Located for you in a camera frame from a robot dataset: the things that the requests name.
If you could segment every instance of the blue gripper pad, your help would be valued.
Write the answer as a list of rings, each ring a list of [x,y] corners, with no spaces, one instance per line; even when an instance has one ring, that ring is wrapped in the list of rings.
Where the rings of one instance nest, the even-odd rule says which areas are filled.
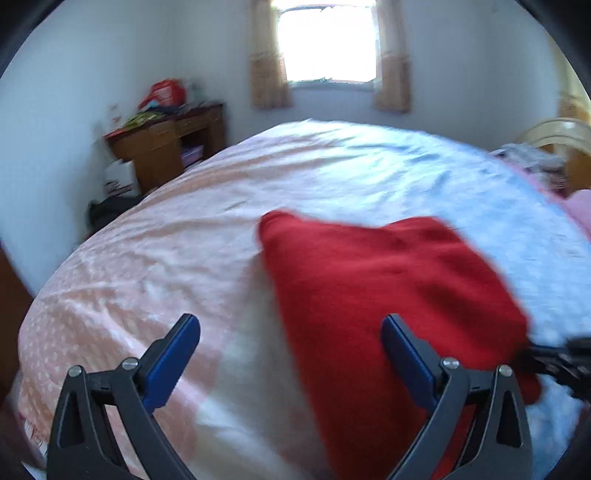
[[[436,394],[439,356],[427,342],[416,338],[398,315],[384,319],[382,344],[413,401],[433,414],[439,402]]]
[[[166,405],[199,344],[200,335],[201,327],[197,317],[185,314],[168,335],[154,342],[142,357],[142,363],[146,359],[146,367],[149,369],[142,382],[142,403],[148,413]]]

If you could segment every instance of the red towel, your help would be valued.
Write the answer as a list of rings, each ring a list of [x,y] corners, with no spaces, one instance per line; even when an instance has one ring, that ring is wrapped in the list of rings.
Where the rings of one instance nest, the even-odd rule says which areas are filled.
[[[382,350],[386,315],[400,314],[440,356],[467,368],[492,370],[527,343],[526,319],[495,272],[435,219],[371,229],[270,212],[259,235],[290,348],[340,480],[384,480],[426,417]],[[520,383],[534,401],[536,380]],[[438,476],[457,458],[465,430],[456,434]]]

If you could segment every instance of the sunlight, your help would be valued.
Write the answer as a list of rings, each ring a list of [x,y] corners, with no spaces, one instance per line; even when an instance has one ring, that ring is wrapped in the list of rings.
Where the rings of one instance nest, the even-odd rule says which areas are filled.
[[[322,3],[318,0],[273,0],[273,6],[279,10],[288,10],[290,8],[316,6]],[[339,0],[332,2],[333,6],[349,6],[349,7],[374,7],[375,0]]]
[[[279,21],[279,42],[291,82],[370,82],[376,76],[376,29],[370,8],[287,11]]]

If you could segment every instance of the white sheet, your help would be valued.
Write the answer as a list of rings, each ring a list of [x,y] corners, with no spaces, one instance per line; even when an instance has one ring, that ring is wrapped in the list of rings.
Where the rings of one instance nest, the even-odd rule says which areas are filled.
[[[505,165],[427,134],[306,121],[185,173],[60,267],[21,330],[23,414],[48,435],[69,366],[98,371],[141,356],[189,312],[202,342],[157,418],[196,477],[330,478],[258,258],[257,220],[276,208],[370,226],[439,216],[505,279],[533,340],[591,330],[588,241]],[[578,409],[548,384],[528,410],[537,478],[563,451]]]

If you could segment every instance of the beige curtain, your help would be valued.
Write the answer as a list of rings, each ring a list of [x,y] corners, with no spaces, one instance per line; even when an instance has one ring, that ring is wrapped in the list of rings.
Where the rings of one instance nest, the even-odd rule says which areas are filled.
[[[251,0],[251,93],[255,108],[291,106],[285,61],[279,51],[279,11],[271,0]]]
[[[558,115],[591,123],[591,100],[589,95],[560,47],[552,39],[550,39],[550,43],[554,51],[560,81]]]
[[[409,112],[411,63],[401,0],[376,0],[379,29],[378,71],[374,105],[390,112]]]

